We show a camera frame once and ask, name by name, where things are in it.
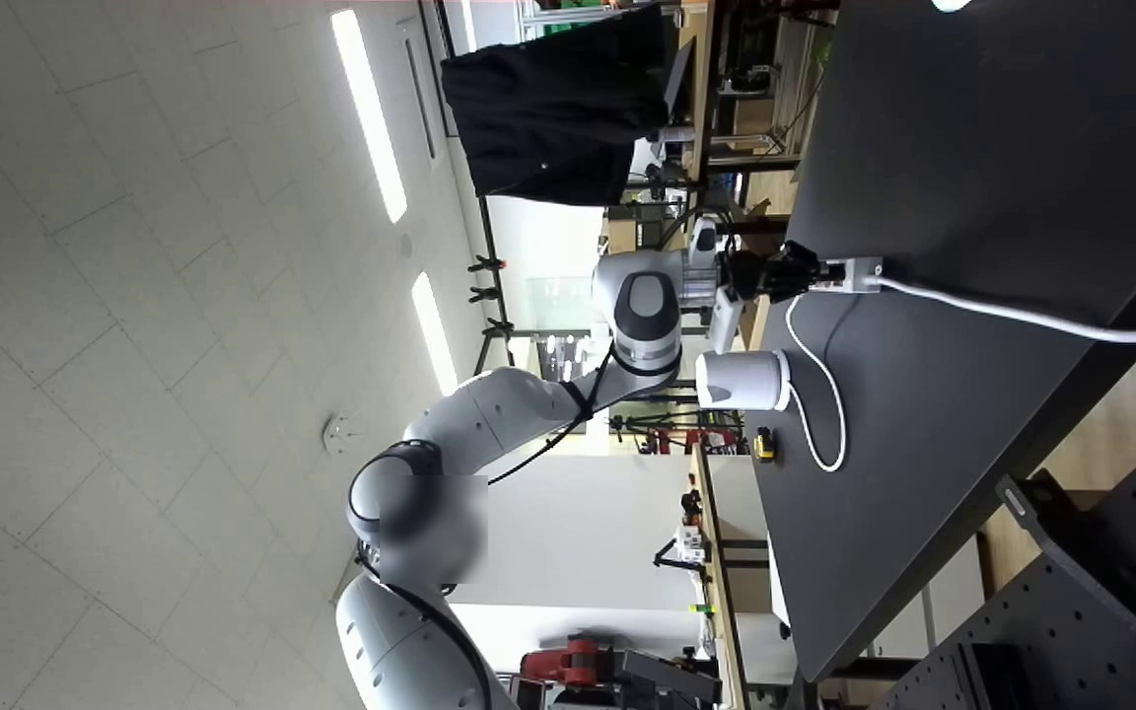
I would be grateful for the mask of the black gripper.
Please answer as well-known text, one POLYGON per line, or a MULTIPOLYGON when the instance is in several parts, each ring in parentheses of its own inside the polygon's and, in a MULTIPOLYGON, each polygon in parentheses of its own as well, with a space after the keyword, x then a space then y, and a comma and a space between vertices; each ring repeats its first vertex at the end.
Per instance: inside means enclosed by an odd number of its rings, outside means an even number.
POLYGON ((792 298, 807 293, 826 276, 826 260, 798 244, 785 241, 774 257, 763 252, 722 252, 718 257, 718 287, 731 298, 792 298))

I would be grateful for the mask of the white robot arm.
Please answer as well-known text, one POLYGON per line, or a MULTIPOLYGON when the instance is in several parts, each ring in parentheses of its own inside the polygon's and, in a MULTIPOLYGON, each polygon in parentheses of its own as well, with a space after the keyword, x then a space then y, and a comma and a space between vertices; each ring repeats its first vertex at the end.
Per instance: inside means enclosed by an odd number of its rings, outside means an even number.
POLYGON ((356 570, 335 600, 343 663, 367 710, 518 710, 446 603, 480 552, 480 469, 594 410, 680 374, 682 310, 726 298, 792 298, 840 266, 805 244, 756 252, 617 252, 593 272, 608 327, 602 357, 576 379, 521 365, 473 374, 418 410, 397 441, 346 485, 356 570))

